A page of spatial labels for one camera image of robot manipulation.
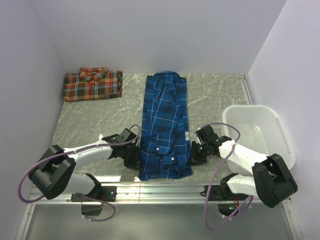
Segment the blue plaid long sleeve shirt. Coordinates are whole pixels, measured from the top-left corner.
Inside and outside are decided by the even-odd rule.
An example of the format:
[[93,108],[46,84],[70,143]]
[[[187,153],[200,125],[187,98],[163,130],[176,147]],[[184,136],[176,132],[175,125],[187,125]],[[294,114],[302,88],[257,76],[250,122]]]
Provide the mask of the blue plaid long sleeve shirt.
[[141,139],[140,181],[192,175],[187,80],[172,71],[146,78]]

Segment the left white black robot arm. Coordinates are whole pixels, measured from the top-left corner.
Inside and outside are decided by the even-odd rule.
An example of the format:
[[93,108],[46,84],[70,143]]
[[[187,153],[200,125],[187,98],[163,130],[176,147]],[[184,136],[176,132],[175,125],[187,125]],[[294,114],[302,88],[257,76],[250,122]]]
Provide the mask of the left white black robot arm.
[[102,195],[101,183],[91,173],[76,174],[74,171],[96,161],[123,159],[126,168],[140,167],[139,135],[125,128],[120,134],[100,138],[98,141],[74,148],[51,146],[27,173],[29,180],[43,197],[54,199],[61,194],[81,194],[89,201]]

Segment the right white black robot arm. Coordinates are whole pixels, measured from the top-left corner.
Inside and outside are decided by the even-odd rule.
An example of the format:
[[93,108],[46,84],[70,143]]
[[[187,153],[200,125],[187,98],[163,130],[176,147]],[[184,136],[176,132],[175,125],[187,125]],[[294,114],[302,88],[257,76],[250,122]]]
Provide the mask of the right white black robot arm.
[[191,143],[191,165],[204,164],[208,156],[216,156],[230,164],[231,174],[218,185],[206,185],[201,195],[209,201],[243,201],[257,197],[273,208],[298,191],[298,185],[284,159],[277,153],[259,153],[237,143],[228,136],[218,136],[210,125],[195,132]]

